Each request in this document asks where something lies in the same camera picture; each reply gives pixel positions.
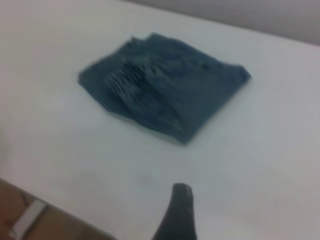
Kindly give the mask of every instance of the white surface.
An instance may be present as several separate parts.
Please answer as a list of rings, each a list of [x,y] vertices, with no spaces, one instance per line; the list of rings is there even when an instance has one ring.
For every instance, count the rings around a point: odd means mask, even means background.
[[[113,0],[2,0],[0,32],[1,178],[119,240],[151,239],[176,182],[199,240],[319,239],[319,47]],[[253,76],[187,147],[77,83],[151,32]]]
[[[129,0],[320,45],[319,0]]]

